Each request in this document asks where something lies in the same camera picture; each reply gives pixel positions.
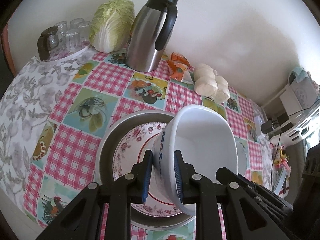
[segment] round tray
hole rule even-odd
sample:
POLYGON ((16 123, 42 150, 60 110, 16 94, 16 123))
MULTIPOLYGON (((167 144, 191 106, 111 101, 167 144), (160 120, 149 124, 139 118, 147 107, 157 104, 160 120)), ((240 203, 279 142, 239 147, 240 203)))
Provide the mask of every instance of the round tray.
MULTIPOLYGON (((138 125, 148 122, 169 123, 173 117, 173 114, 164 111, 145 110, 129 114, 114 123, 102 139, 97 152, 95 163, 97 182, 110 187, 114 183, 112 172, 113 155, 119 141, 127 132, 138 125)), ((184 213, 172 217, 151 217, 131 208, 131 223, 147 230, 170 230, 183 226, 194 218, 184 213)))
POLYGON ((67 57, 64 57, 64 58, 61 58, 61 59, 57 59, 57 60, 51 60, 51 61, 41 61, 41 64, 43 65, 56 65, 56 64, 60 64, 62 62, 65 62, 69 59, 74 59, 75 57, 79 56, 81 53, 85 52, 87 49, 90 48, 90 43, 83 47, 81 50, 73 53, 73 54, 70 54, 69 56, 67 57))

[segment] dough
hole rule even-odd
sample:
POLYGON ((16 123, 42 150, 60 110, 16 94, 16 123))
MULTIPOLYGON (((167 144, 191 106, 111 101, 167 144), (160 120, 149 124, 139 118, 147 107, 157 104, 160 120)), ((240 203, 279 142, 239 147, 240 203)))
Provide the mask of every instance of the dough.
POLYGON ((228 87, 228 81, 225 80, 222 76, 216 76, 215 80, 217 84, 222 84, 225 87, 228 87))
POLYGON ((230 98, 228 87, 224 86, 223 84, 218 84, 217 91, 210 96, 210 98, 218 104, 228 101, 230 98))
POLYGON ((204 76, 196 81, 194 90, 198 95, 210 97, 215 94, 217 88, 218 85, 213 78, 204 76))
MULTIPOLYGON (((198 64, 198 65, 195 66, 195 70, 196 70, 196 69, 200 69, 200 68, 209 69, 209 68, 212 68, 212 67, 210 67, 209 65, 204 64, 204 63, 200 63, 200 64, 198 64)), ((213 69, 213 73, 214 73, 215 76, 218 75, 218 72, 217 72, 215 69, 213 69)))
POLYGON ((215 75, 213 69, 211 67, 195 69, 193 72, 193 79, 197 81, 201 77, 211 77, 214 80, 215 75))

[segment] power cord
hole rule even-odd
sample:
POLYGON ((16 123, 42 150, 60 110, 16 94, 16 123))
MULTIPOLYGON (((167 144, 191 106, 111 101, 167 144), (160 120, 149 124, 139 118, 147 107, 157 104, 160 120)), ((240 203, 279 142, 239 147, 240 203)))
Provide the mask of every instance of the power cord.
MULTIPOLYGON (((308 107, 308 108, 305 108, 305 109, 302 109, 302 110, 299 110, 299 111, 297 111, 297 112, 295 112, 295 113, 293 113, 293 114, 290 114, 290 115, 288 115, 288 117, 293 116, 293 115, 295 115, 295 114, 297 114, 297 113, 299 113, 299 112, 302 112, 302 111, 304 111, 304 110, 308 110, 308 109, 312 108, 319 100, 320 100, 320 98, 318 98, 318 99, 313 103, 312 106, 310 106, 310 107, 308 107)), ((282 127, 281 127, 280 124, 279 124, 279 126, 280 126, 280 135, 279 135, 279 140, 278 140, 278 146, 277 146, 277 151, 276 151, 275 156, 272 157, 272 166, 271 166, 271 190, 272 190, 272 192, 273 192, 273 183, 272 183, 273 163, 274 163, 274 161, 275 161, 277 152, 278 152, 278 150, 279 150, 280 138, 281 138, 281 133, 282 133, 282 130, 281 130, 282 127)))
POLYGON ((281 133, 282 133, 282 131, 281 131, 281 128, 282 128, 282 127, 281 127, 281 124, 279 124, 279 125, 280 125, 280 135, 279 135, 279 140, 278 140, 278 146, 277 146, 277 151, 276 151, 275 156, 272 157, 272 165, 271 165, 271 190, 272 190, 272 192, 273 192, 273 183, 272 183, 273 163, 275 162, 275 158, 276 158, 277 152, 278 152, 278 150, 279 150, 280 138, 281 138, 281 133))

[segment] printed logo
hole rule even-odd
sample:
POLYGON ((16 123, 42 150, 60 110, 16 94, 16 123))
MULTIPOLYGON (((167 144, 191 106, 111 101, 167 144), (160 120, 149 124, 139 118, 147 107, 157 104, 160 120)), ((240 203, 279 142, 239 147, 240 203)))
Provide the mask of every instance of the printed logo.
POLYGON ((162 133, 162 139, 161 139, 161 143, 160 143, 160 151, 159 151, 159 173, 160 173, 160 179, 162 179, 161 176, 161 160, 162 160, 162 149, 163 149, 163 141, 164 141, 164 135, 165 135, 165 131, 162 133))

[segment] table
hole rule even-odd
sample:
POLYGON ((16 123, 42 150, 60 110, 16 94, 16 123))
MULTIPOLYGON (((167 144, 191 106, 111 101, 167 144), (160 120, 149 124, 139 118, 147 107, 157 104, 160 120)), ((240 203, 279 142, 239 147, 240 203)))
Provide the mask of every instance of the table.
MULTIPOLYGON (((245 177, 270 188, 271 146, 267 137, 257 138, 253 121, 256 115, 263 119, 260 107, 232 87, 221 105, 201 97, 193 85, 170 79, 165 60, 164 55, 156 70, 139 73, 124 65, 124 50, 90 48, 60 65, 42 65, 34 57, 22 69, 1 100, 0 114, 10 122, 0 127, 0 185, 31 220, 45 228, 94 181, 96 151, 108 128, 147 109, 175 114, 199 104, 218 112, 249 156, 245 177)), ((132 239, 152 235, 132 227, 132 239)))

